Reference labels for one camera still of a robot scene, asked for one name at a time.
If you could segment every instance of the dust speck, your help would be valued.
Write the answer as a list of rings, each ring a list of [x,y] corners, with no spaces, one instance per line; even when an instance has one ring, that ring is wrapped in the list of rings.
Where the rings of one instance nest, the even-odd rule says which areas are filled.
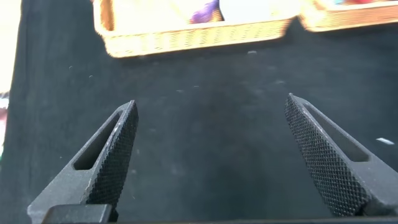
[[[390,141],[390,140],[388,140],[388,139],[385,139],[385,138],[378,138],[378,139],[376,139],[376,140],[378,140],[378,141],[380,141],[380,142],[383,142],[384,144],[387,144],[387,145],[393,145],[393,144],[395,144],[395,143],[393,143],[392,141]]]
[[[283,80],[276,80],[276,81],[275,81],[275,84],[285,84],[285,81],[283,81]]]

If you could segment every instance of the purple object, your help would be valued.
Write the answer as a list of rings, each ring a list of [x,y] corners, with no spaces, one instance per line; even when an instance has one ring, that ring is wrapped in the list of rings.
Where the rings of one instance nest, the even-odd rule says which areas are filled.
[[[209,22],[213,17],[213,11],[218,5],[218,0],[209,0],[202,9],[193,13],[191,18],[193,23]]]

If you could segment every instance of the table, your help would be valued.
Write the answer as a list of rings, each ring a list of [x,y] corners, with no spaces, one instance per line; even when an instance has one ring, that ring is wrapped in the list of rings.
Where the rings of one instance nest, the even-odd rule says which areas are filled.
[[[107,55],[89,0],[25,0],[0,217],[25,209],[119,105],[140,122],[119,220],[330,217],[284,118],[305,98],[398,170],[398,26],[146,57]]]

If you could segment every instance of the knurled surface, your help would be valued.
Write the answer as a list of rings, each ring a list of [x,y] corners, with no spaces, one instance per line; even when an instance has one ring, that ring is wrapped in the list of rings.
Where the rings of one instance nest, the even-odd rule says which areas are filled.
[[[344,160],[291,96],[285,103],[285,115],[314,184],[329,209],[337,216],[358,214],[369,196]]]
[[[130,105],[125,120],[118,121],[121,125],[113,136],[86,203],[107,203],[116,208],[126,180],[136,133],[137,121],[132,110],[134,108]]]

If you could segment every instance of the wicker basket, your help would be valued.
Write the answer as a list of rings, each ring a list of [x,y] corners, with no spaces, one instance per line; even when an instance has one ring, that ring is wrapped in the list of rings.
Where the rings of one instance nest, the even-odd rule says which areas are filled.
[[[115,19],[114,1],[94,0],[93,11],[95,30],[102,36],[106,51],[117,58],[276,39],[285,34],[291,20],[299,12],[299,7],[291,7],[288,3],[289,10],[280,10],[273,14],[273,20],[264,22],[184,23],[173,28],[168,26],[167,29],[164,26],[143,24],[134,26],[134,29],[122,29],[117,23],[123,17]]]
[[[398,22],[398,1],[335,5],[333,0],[302,0],[299,18],[312,32]]]

